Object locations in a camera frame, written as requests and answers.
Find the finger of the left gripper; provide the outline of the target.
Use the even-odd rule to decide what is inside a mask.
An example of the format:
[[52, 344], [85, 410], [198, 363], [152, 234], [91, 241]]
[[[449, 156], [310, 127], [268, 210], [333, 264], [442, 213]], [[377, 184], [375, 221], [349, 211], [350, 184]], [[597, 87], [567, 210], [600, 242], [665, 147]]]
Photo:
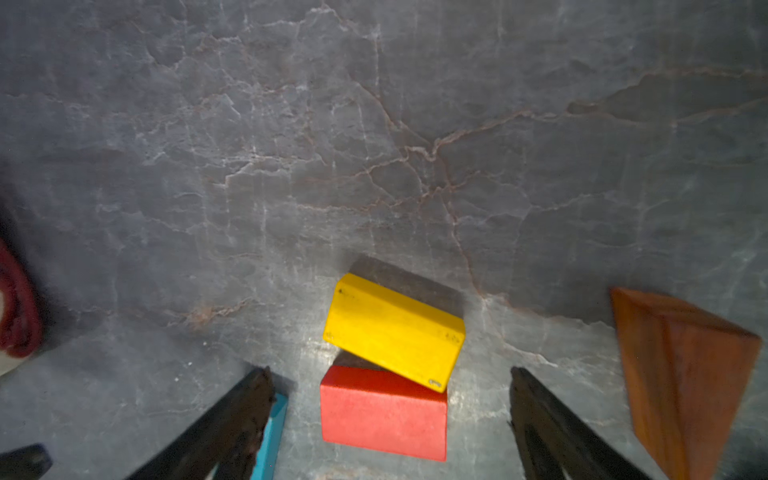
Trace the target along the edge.
[[4, 452], [0, 459], [1, 480], [39, 480], [52, 467], [53, 460], [40, 443]]

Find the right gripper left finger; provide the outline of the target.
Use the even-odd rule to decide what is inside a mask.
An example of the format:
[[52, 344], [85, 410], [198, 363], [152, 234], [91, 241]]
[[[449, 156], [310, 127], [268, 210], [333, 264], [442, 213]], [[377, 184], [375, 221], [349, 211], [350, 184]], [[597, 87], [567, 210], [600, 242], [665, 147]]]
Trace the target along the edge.
[[270, 369], [252, 369], [193, 425], [129, 477], [249, 479], [275, 401]]

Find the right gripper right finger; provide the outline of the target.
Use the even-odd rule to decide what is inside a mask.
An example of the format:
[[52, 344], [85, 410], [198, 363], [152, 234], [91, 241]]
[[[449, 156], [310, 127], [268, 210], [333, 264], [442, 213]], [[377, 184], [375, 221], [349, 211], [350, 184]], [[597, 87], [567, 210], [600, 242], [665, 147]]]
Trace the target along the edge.
[[527, 369], [511, 376], [510, 425], [527, 479], [649, 479]]

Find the teal long block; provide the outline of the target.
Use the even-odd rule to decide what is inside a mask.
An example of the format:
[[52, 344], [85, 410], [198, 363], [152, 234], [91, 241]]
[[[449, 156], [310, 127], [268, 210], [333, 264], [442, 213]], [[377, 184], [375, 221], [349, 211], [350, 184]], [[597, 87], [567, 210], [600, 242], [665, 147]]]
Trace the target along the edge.
[[251, 480], [272, 480], [274, 477], [287, 405], [288, 398], [277, 393], [275, 403], [272, 405], [269, 419], [264, 429], [262, 443], [250, 477]]

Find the red rectangular block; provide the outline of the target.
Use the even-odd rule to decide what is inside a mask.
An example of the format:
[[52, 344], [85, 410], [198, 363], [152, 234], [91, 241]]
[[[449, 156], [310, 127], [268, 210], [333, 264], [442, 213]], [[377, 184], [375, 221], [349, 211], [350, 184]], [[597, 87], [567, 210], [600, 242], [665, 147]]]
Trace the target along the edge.
[[320, 383], [326, 442], [444, 462], [448, 397], [395, 373], [333, 365]]

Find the reddish brown wooden wedge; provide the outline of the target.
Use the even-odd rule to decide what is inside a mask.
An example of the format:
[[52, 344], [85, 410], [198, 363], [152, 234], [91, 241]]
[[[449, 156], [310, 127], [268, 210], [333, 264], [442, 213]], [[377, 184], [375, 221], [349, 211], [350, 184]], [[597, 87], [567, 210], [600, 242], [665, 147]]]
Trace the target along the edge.
[[610, 296], [636, 437], [668, 478], [712, 478], [761, 338], [674, 297]]

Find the yellow rectangular block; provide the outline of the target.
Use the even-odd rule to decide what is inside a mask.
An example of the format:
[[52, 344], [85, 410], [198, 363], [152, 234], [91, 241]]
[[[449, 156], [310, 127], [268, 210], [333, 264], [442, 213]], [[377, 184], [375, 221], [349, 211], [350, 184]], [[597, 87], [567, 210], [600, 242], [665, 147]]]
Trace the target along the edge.
[[466, 338], [464, 320], [352, 273], [335, 285], [328, 343], [443, 393]]

